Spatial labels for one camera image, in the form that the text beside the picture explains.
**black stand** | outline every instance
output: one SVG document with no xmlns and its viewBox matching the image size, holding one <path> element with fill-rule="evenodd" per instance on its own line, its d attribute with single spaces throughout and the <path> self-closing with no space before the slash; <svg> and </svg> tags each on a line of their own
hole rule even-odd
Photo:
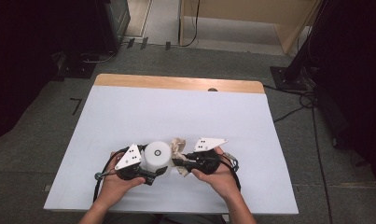
<svg viewBox="0 0 376 224">
<path fill-rule="evenodd" d="M 98 60 L 99 56 L 97 55 L 80 56 L 77 54 L 69 54 L 66 56 L 66 59 L 54 80 L 63 81 L 65 77 L 91 78 L 96 63 L 84 62 L 96 62 Z"/>
<path fill-rule="evenodd" d="M 280 90 L 307 91 L 304 79 L 297 75 L 294 78 L 287 78 L 288 67 L 270 67 L 275 87 Z"/>
<path fill-rule="evenodd" d="M 306 82 L 300 75 L 303 62 L 307 61 L 307 41 L 301 46 L 300 51 L 288 67 L 270 67 L 275 87 L 279 90 L 307 91 Z"/>
</svg>

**cable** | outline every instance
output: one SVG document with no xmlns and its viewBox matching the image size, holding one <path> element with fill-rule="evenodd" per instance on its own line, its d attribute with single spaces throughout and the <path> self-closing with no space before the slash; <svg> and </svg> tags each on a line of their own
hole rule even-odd
<svg viewBox="0 0 376 224">
<path fill-rule="evenodd" d="M 280 89 L 277 89 L 277 88 L 274 88 L 274 87 L 271 87 L 271 86 L 268 86 L 268 85 L 263 85 L 264 88 L 267 88 L 267 89 L 270 89 L 270 90 L 274 90 L 274 91 L 281 91 L 281 92 L 285 92 L 285 93 L 289 93 L 289 94 L 294 94 L 294 95 L 302 95 L 301 92 L 298 92 L 298 91 L 284 91 L 284 90 L 280 90 Z"/>
<path fill-rule="evenodd" d="M 190 43 L 188 43 L 188 44 L 186 44 L 186 45 L 182 45 L 182 46 L 180 46 L 180 47 L 182 47 L 182 48 L 185 48 L 185 47 L 190 46 L 190 45 L 194 42 L 194 40 L 196 40 L 196 37 L 197 37 L 197 20 L 199 19 L 199 11 L 200 11 L 200 0 L 199 0 L 199 3 L 197 4 L 197 11 L 196 11 L 196 29 L 195 29 L 194 37 L 193 37 L 193 39 L 191 40 Z"/>
<path fill-rule="evenodd" d="M 309 72 L 308 68 L 306 66 L 301 67 L 301 76 L 304 78 L 307 84 L 309 84 L 312 88 L 316 86 L 316 83 L 312 80 L 312 70 Z"/>
<path fill-rule="evenodd" d="M 95 174 L 95 176 L 94 176 L 94 178 L 96 179 L 96 180 L 98 180 L 98 179 L 102 179 L 102 178 L 104 178 L 104 176 L 106 176 L 106 175 L 115 175 L 116 173 L 114 172 L 114 173 L 111 173 L 112 171 L 114 171 L 115 169 L 114 168 L 112 168 L 112 169 L 110 169 L 110 170 L 108 170 L 108 171 L 105 171 L 104 173 L 97 173 L 97 174 Z"/>
<path fill-rule="evenodd" d="M 322 181 L 324 183 L 325 196 L 327 198 L 327 213 L 329 216 L 329 223 L 333 224 L 332 210 L 330 208 L 329 194 L 327 192 L 327 181 L 325 179 L 324 166 L 322 165 L 321 153 L 319 151 L 319 145 L 318 145 L 318 133 L 316 131 L 314 106 L 312 107 L 312 112 L 313 112 L 313 133 L 315 137 L 316 154 L 318 156 L 319 168 L 321 169 L 321 176 L 322 176 Z"/>
<path fill-rule="evenodd" d="M 105 60 L 101 60 L 101 61 L 83 61 L 83 63 L 106 63 L 106 62 L 108 62 L 113 56 L 115 55 L 115 52 L 112 52 L 112 55 L 109 57 L 109 58 L 107 58 L 107 59 L 105 59 Z"/>
<path fill-rule="evenodd" d="M 240 180 L 239 180 L 237 174 L 234 172 L 234 169 L 233 169 L 230 165 L 228 165 L 226 162 L 224 162 L 224 161 L 222 161 L 222 160 L 219 160 L 219 161 L 220 161 L 222 164 L 226 165 L 226 166 L 229 168 L 229 170 L 231 171 L 231 175 L 234 177 L 234 179 L 235 179 L 235 181 L 236 181 L 236 185 L 237 185 L 238 190 L 241 191 Z"/>
<path fill-rule="evenodd" d="M 301 110 L 302 108 L 311 108 L 312 115 L 313 115 L 313 132 L 314 132 L 314 139 L 315 139 L 315 146 L 316 146 L 316 154 L 317 154 L 317 158 L 318 158 L 318 162 L 319 162 L 319 168 L 321 170 L 322 181 L 324 183 L 325 196 L 326 196 L 326 199 L 327 199 L 327 213 L 328 213 L 328 217 L 329 217 L 329 223 L 333 224 L 332 210 L 331 210 L 331 207 L 330 207 L 329 194 L 327 192 L 327 181 L 326 181 L 326 178 L 325 178 L 324 166 L 323 166 L 322 160 L 321 160 L 321 153 L 319 151 L 318 133 L 317 133 L 317 130 L 316 130 L 315 113 L 314 113 L 316 99 L 314 98 L 313 92 L 311 92 L 311 91 L 307 91 L 307 92 L 304 92 L 304 93 L 289 92 L 289 91 L 278 90 L 278 89 L 275 89 L 275 88 L 270 87 L 270 86 L 265 86 L 265 85 L 263 85 L 263 86 L 266 87 L 266 88 L 272 89 L 272 90 L 281 91 L 281 92 L 285 92 L 285 93 L 292 93 L 292 94 L 296 94 L 297 93 L 297 94 L 300 94 L 299 103 L 300 103 L 301 107 L 298 108 L 298 109 L 295 109 L 295 110 L 293 110 L 291 112 L 289 112 L 288 114 L 286 114 L 285 116 L 283 116 L 279 120 L 285 119 L 289 115 L 291 115 L 291 114 L 293 114 L 293 113 Z M 302 99 L 304 97 L 308 98 L 310 100 L 310 103 L 308 103 L 308 104 L 305 105 L 302 102 Z"/>
<path fill-rule="evenodd" d="M 279 89 L 276 89 L 274 87 L 271 87 L 271 86 L 267 86 L 267 85 L 263 85 L 263 87 L 265 88 L 268 88 L 268 89 L 271 89 L 271 90 L 274 90 L 274 91 L 281 91 L 281 92 L 285 92 L 285 93 L 289 93 L 289 94 L 294 94 L 294 95 L 298 95 L 299 96 L 299 103 L 301 105 L 301 107 L 297 108 L 297 109 L 294 109 L 290 112 L 288 112 L 287 114 L 283 115 L 281 118 L 278 118 L 278 119 L 275 119 L 273 120 L 272 122 L 273 123 L 276 123 L 278 121 L 281 121 L 283 119 L 286 119 L 287 117 L 289 117 L 290 115 L 300 111 L 301 109 L 303 108 L 312 108 L 314 103 L 315 103 L 315 99 L 313 98 L 313 93 L 311 91 L 306 91 L 306 92 L 298 92 L 298 91 L 284 91 L 284 90 L 279 90 Z M 304 104 L 303 103 L 303 98 L 307 98 L 309 99 L 309 103 L 308 104 Z"/>
<path fill-rule="evenodd" d="M 104 169 L 103 169 L 103 171 L 101 172 L 101 174 L 105 174 L 106 173 L 106 169 L 108 168 L 108 165 L 109 165 L 109 163 L 120 153 L 120 152 L 126 152 L 128 149 L 129 149 L 130 147 L 125 147 L 125 148 L 123 148 L 123 149 L 121 149 L 121 150 L 119 150 L 119 151 L 117 151 L 115 154 L 113 154 L 110 158 L 109 158 L 109 160 L 108 160 L 108 162 L 106 163 L 106 165 L 105 165 L 105 167 L 104 167 Z M 95 185 L 95 188 L 94 188 L 94 196 L 93 196 L 93 198 L 92 198 L 92 202 L 94 203 L 95 202 L 95 200 L 97 200 L 97 197 L 98 197 L 98 190 L 100 189 L 100 184 L 101 184 L 101 181 L 103 180 L 103 178 L 98 178 L 97 179 L 97 184 Z"/>
<path fill-rule="evenodd" d="M 193 1 L 190 1 L 190 10 L 193 11 Z M 190 18 L 191 18 L 191 25 L 193 26 L 193 29 L 196 30 L 196 32 L 197 32 L 197 26 L 194 24 L 193 17 L 190 17 Z M 197 44 L 194 47 L 199 45 L 199 43 L 200 43 L 200 40 L 197 39 Z"/>
</svg>

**forearm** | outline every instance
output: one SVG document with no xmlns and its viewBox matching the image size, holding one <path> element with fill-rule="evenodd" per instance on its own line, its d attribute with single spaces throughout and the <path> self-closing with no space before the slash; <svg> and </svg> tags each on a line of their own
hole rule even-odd
<svg viewBox="0 0 376 224">
<path fill-rule="evenodd" d="M 101 224 L 108 210 L 107 207 L 96 201 L 86 215 L 79 221 L 79 224 Z"/>
<path fill-rule="evenodd" d="M 233 224 L 255 224 L 256 221 L 252 216 L 249 208 L 246 206 L 243 196 L 236 192 L 224 198 L 229 209 L 231 223 Z"/>
</svg>

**person's right hand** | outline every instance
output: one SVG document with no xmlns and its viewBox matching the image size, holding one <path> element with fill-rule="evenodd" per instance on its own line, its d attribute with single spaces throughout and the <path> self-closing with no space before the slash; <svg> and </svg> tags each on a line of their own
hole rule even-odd
<svg viewBox="0 0 376 224">
<path fill-rule="evenodd" d="M 113 170 L 118 163 L 117 157 L 114 157 L 106 170 Z M 126 192 L 138 185 L 144 184 L 145 179 L 142 177 L 136 177 L 131 180 L 120 179 L 117 175 L 107 175 L 104 178 L 103 186 L 101 187 L 100 195 L 98 195 L 95 203 L 99 203 L 109 209 L 112 205 L 120 201 L 120 199 L 126 194 Z"/>
<path fill-rule="evenodd" d="M 215 152 L 219 155 L 223 154 L 223 150 L 220 147 L 216 147 Z M 221 158 L 222 158 L 221 159 L 222 161 L 226 162 L 227 164 L 231 166 L 229 160 L 223 157 Z M 217 170 L 211 175 L 206 175 L 205 173 L 197 169 L 192 169 L 191 172 L 201 181 L 211 185 L 211 187 L 223 199 L 226 199 L 227 197 L 235 193 L 240 193 L 240 191 L 237 188 L 236 181 L 234 177 L 231 175 L 231 171 L 223 163 L 220 163 Z"/>
</svg>

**white tabletop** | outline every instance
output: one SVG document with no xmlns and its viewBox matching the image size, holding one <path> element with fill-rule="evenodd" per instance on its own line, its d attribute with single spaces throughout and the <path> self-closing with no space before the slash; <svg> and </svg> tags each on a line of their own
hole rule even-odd
<svg viewBox="0 0 376 224">
<path fill-rule="evenodd" d="M 262 93 L 180 91 L 93 86 L 45 209 L 88 210 L 96 180 L 111 151 L 132 143 L 187 140 L 192 152 L 200 137 L 226 138 L 222 146 L 240 164 L 242 194 L 254 214 L 297 214 L 285 158 Z M 153 186 L 128 191 L 111 208 L 120 212 L 227 214 L 212 188 L 175 170 Z"/>
</svg>

